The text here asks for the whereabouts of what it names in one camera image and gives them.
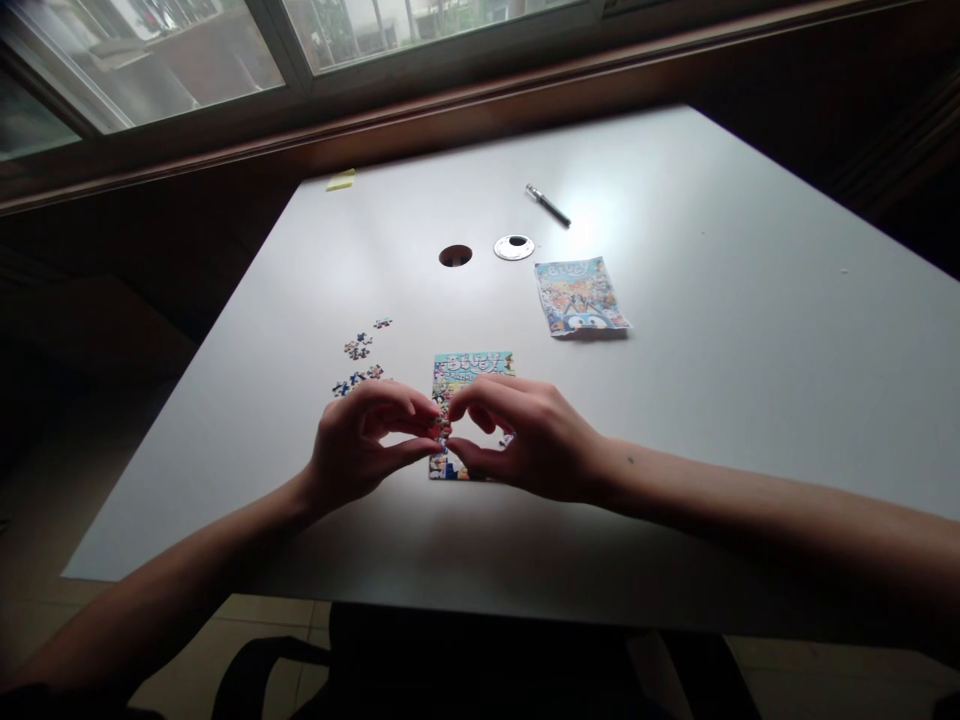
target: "floor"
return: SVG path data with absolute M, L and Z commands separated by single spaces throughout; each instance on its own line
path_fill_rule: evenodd
M 172 385 L 81 398 L 0 482 L 0 675 L 15 668 L 104 585 L 59 573 L 133 456 Z M 325 602 L 234 595 L 196 638 L 148 680 L 133 705 L 171 720 L 209 718 L 237 650 L 257 637 L 292 635 L 329 647 Z M 929 718 L 960 690 L 960 673 L 913 652 L 728 637 L 764 720 Z M 631 652 L 648 695 L 692 717 L 657 633 Z M 286 718 L 326 681 L 326 670 L 281 661 L 270 676 L 265 718 Z

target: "hand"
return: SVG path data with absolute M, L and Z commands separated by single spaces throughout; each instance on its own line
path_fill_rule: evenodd
M 468 412 L 488 435 L 499 426 L 516 437 L 503 451 L 451 437 L 447 448 L 467 468 L 551 500 L 595 502 L 607 440 L 553 385 L 481 375 L 450 400 L 450 422 Z
M 436 441 L 439 409 L 392 380 L 368 380 L 323 411 L 313 457 L 300 473 L 311 506 L 330 512 L 367 495 L 380 482 L 420 458 L 443 452 Z M 392 447 L 387 433 L 414 435 Z

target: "pen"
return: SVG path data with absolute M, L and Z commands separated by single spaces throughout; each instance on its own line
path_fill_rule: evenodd
M 552 202 L 547 200 L 546 195 L 544 195 L 542 192 L 537 190 L 530 183 L 527 183 L 527 192 L 533 195 L 537 199 L 537 202 L 543 205 L 547 209 L 547 212 L 549 212 L 557 220 L 562 222 L 564 227 L 570 227 L 570 218 L 568 218 L 566 215 L 560 212 L 560 209 L 556 205 L 554 205 Z

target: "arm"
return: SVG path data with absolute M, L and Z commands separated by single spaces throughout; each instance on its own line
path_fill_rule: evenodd
M 451 401 L 451 421 L 467 412 L 485 432 L 516 433 L 503 452 L 451 438 L 447 446 L 472 469 L 550 499 L 789 556 L 876 591 L 938 646 L 960 645 L 958 523 L 605 438 L 556 388 L 531 380 L 484 377 Z
M 367 382 L 327 406 L 313 456 L 266 497 L 198 530 L 103 593 L 6 683 L 125 702 L 197 633 L 237 579 L 329 512 L 441 450 L 436 407 L 391 381 Z M 384 448 L 388 432 L 416 437 Z

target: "forearm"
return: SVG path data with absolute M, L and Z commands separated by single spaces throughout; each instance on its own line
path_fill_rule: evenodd
M 81 611 L 5 686 L 132 694 L 189 642 L 239 576 L 318 519 L 299 483 L 300 476 L 134 571 Z
M 738 550 L 792 556 L 960 640 L 960 524 L 830 488 L 611 441 L 598 504 Z

